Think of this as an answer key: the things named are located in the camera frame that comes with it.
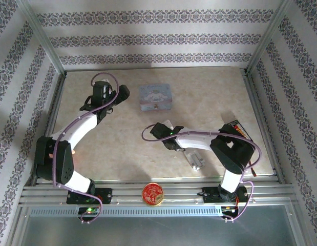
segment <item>marble surface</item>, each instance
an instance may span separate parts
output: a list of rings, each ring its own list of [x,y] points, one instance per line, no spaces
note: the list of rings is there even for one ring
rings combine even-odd
[[[110,71],[128,86],[128,100],[114,107],[75,147],[75,170],[93,180],[150,180],[151,178],[217,177],[224,168],[213,152],[200,151],[206,166],[195,172],[181,152],[161,142],[145,142],[142,130],[169,119],[174,126],[218,130],[237,119],[262,148],[258,175],[273,174],[248,94],[236,67],[167,68]],[[96,71],[69,72],[59,107],[55,132],[69,123],[92,94],[90,80]],[[100,76],[98,80],[108,78]],[[173,95],[169,111],[140,110],[138,87],[168,83]]]

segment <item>striped wallpaper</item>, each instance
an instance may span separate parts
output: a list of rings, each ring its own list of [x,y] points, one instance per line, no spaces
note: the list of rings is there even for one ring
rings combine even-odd
[[[317,245],[317,0],[293,1],[253,81],[284,175]]]
[[[0,1],[0,245],[44,133],[58,74],[15,1]]]
[[[31,0],[65,69],[245,68],[281,0]]]

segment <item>enclosure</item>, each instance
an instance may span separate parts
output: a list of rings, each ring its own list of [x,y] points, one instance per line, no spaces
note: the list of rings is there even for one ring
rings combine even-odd
[[[37,178],[35,146],[75,118],[100,71],[130,97],[74,148],[75,170],[112,189],[81,225],[68,192]],[[139,86],[165,83],[172,109],[141,111]],[[222,180],[214,153],[199,151],[196,172],[182,152],[141,139],[165,120],[210,131],[238,120],[260,146],[241,219],[224,224],[221,205],[197,195]],[[160,207],[141,199],[149,182],[164,189]],[[148,235],[317,245],[317,0],[0,0],[0,245],[148,245]]]

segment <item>tin box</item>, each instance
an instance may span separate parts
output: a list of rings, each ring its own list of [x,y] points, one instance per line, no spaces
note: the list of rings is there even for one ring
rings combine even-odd
[[[140,86],[139,93],[142,111],[169,110],[172,107],[172,94],[169,84]]]

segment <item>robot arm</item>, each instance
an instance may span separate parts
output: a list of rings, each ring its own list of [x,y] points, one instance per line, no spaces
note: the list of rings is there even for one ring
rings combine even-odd
[[[224,125],[219,129],[219,132],[243,138],[230,125]],[[186,148],[196,148],[213,151],[225,167],[224,175],[219,185],[219,195],[224,201],[234,199],[245,168],[255,151],[253,145],[232,136],[210,135],[205,131],[191,130],[184,127],[175,127],[171,130],[161,123],[155,124],[150,133],[157,139],[178,134],[174,138],[162,141],[169,150],[178,151]]]
[[[80,120],[68,130],[66,135],[64,135],[58,143],[56,155],[56,181],[58,183],[74,191],[94,194],[94,182],[74,170],[72,150],[89,131],[95,128],[107,114],[113,111],[113,106],[120,104],[129,97],[130,91],[125,85],[121,85],[119,87],[119,94],[112,104],[82,119],[80,118],[88,111],[105,105],[112,100],[115,95],[116,91],[112,91],[112,87],[108,82],[97,81],[94,84],[92,96],[87,98],[76,116],[76,119],[79,118]],[[42,136],[37,141],[34,164],[36,174],[39,178],[52,180],[53,149],[56,140],[65,128],[66,127],[50,137]]]

